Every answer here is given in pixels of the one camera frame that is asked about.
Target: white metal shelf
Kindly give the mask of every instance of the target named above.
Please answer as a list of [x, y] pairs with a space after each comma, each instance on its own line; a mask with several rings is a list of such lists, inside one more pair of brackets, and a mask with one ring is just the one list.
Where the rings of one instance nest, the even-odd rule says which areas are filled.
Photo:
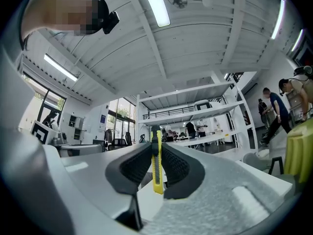
[[176, 92], [142, 98], [139, 100], [139, 102], [144, 103], [145, 106], [150, 110], [158, 110], [165, 107], [190, 104], [203, 99], [210, 100], [222, 97], [231, 84], [233, 84], [233, 82], [203, 85]]
[[209, 109], [199, 110], [199, 111], [193, 111], [188, 112], [184, 114], [177, 114], [177, 115], [171, 115], [167, 117], [158, 117], [153, 119], [146, 119], [146, 120], [140, 120], [138, 123], [145, 124], [145, 125], [162, 125], [162, 124], [172, 124], [172, 123], [178, 123], [178, 122], [185, 122], [185, 121], [195, 121], [202, 118], [211, 118], [219, 115], [223, 115], [231, 110], [233, 110], [235, 107], [237, 107], [240, 104], [244, 104], [243, 101], [230, 103], [226, 105], [222, 105], [221, 107], [213, 107]]

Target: man in blue shirt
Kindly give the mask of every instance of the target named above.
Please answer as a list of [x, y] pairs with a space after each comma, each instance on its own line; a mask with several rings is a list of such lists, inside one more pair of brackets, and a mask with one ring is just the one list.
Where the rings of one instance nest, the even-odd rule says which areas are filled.
[[272, 108], [274, 108], [277, 117], [273, 121], [273, 123], [269, 127], [268, 135], [263, 138], [262, 141], [260, 141], [260, 144], [263, 146], [267, 146], [270, 139], [273, 137], [275, 132], [278, 130], [280, 126], [284, 128], [284, 130], [288, 133], [291, 128], [289, 126], [288, 122], [288, 111], [282, 101], [282, 99], [275, 93], [270, 92], [269, 88], [263, 89], [263, 96], [265, 98], [270, 99], [271, 105], [269, 105], [262, 114], [265, 114], [266, 112], [269, 112]]

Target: yellow bag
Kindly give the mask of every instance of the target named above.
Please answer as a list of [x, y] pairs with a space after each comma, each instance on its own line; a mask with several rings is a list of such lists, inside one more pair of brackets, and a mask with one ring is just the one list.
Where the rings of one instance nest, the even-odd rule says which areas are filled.
[[299, 175], [299, 183], [303, 183], [309, 179], [312, 167], [313, 118], [288, 133], [285, 174]]

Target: person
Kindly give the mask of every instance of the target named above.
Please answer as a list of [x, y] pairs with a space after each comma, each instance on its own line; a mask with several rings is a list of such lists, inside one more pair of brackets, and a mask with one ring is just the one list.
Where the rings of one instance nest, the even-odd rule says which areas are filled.
[[[37, 227], [35, 233], [73, 234], [74, 230], [69, 228], [72, 217], [56, 190], [43, 146], [32, 135], [17, 131], [35, 95], [22, 78], [22, 53], [29, 35], [37, 29], [93, 34], [108, 18], [108, 7], [100, 0], [23, 0], [0, 35], [1, 192], [9, 206], [18, 210], [14, 212], [18, 219], [27, 217], [34, 222], [27, 227]], [[8, 173], [6, 165], [14, 169]], [[47, 210], [53, 210], [54, 224], [47, 219]]]
[[273, 123], [269, 127], [268, 135], [266, 135], [261, 141], [260, 145], [267, 146], [270, 139], [274, 136], [275, 132], [278, 130], [280, 126], [284, 128], [284, 130], [288, 133], [291, 128], [289, 126], [288, 122], [288, 111], [282, 101], [282, 99], [275, 93], [271, 92], [269, 88], [263, 89], [263, 96], [265, 98], [270, 99], [271, 105], [269, 105], [262, 114], [266, 114], [269, 112], [272, 108], [274, 108], [277, 116]]
[[48, 116], [43, 120], [42, 124], [49, 127], [50, 129], [53, 129], [56, 132], [59, 132], [59, 127], [55, 123], [54, 118], [57, 116], [57, 113], [54, 110], [51, 110]]
[[259, 98], [259, 114], [261, 116], [261, 121], [265, 125], [266, 129], [268, 129], [268, 121], [265, 114], [262, 114], [263, 111], [266, 109], [267, 105], [265, 102], [262, 101], [262, 99]]
[[185, 133], [186, 131], [188, 131], [188, 136], [190, 137], [190, 139], [194, 139], [196, 137], [195, 127], [191, 122], [188, 122], [186, 124]]
[[290, 79], [281, 79], [278, 83], [282, 92], [287, 93], [295, 90], [300, 95], [303, 117], [301, 121], [307, 120], [309, 103], [313, 103], [313, 80], [304, 74], [299, 74]]
[[197, 121], [197, 130], [198, 130], [198, 135], [200, 136], [200, 138], [205, 137], [205, 128], [207, 127], [206, 121], [203, 119], [200, 119]]
[[174, 141], [174, 131], [172, 131], [172, 127], [168, 124], [164, 127], [167, 137], [166, 137], [166, 141], [167, 142], [173, 142]]

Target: railing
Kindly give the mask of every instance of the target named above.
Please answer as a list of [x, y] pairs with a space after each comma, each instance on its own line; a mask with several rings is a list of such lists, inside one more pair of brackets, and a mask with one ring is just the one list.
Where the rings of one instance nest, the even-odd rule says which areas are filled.
[[143, 115], [143, 119], [152, 119], [152, 118], [160, 118], [160, 117], [167, 117], [167, 116], [172, 116], [172, 115], [178, 115], [178, 114], [184, 114], [188, 112], [193, 112], [194, 107], [189, 106], [189, 107], [184, 107], [180, 109], [175, 109], [175, 110], [168, 110], [168, 111], [163, 111], [163, 112], [157, 112], [157, 113], [150, 113]]
[[[243, 72], [238, 72], [238, 73], [230, 73], [230, 74], [228, 74], [228, 76], [226, 77], [226, 81], [231, 81], [230, 80], [230, 76], [232, 76], [232, 78], [234, 79], [234, 81], [236, 82], [236, 83], [238, 83], [239, 82], [239, 79], [242, 77], [242, 75], [243, 75], [244, 73]], [[233, 85], [233, 84], [231, 84], [230, 85], [230, 88], [231, 89], [233, 89], [235, 86]]]

